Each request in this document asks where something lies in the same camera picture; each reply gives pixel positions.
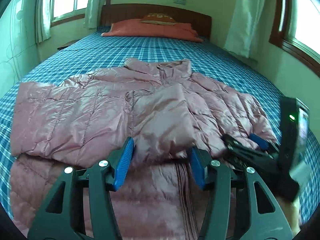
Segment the right hand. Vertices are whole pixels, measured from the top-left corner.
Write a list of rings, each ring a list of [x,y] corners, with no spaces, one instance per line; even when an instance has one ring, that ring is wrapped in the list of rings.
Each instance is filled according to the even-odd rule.
[[[293,202],[289,203],[288,223],[293,235],[300,232],[301,216],[300,216],[300,201],[297,197]]]

